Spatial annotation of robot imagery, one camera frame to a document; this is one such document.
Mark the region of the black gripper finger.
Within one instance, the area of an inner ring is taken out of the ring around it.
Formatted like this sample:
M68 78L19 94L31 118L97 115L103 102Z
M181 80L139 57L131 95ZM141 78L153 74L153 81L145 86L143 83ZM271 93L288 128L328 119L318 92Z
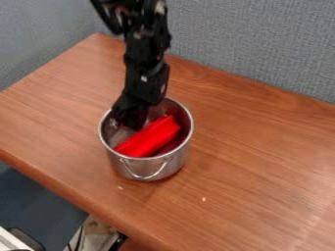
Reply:
M135 96L121 94L111 106L111 117L119 126L135 131L144 126L151 103Z

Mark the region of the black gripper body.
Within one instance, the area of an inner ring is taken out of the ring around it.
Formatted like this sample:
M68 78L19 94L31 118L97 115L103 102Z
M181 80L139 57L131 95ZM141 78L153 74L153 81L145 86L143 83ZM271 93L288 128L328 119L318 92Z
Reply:
M136 106L157 105L165 98L168 89L169 65L164 62L140 72L135 67L125 69L123 94Z

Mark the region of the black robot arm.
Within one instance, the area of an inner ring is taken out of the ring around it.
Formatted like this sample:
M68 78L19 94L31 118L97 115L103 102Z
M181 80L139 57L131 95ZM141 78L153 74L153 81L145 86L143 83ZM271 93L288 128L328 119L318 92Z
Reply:
M111 106L111 122L139 130L149 108L165 98L169 65L167 0L91 0L100 19L115 35L124 37L125 82Z

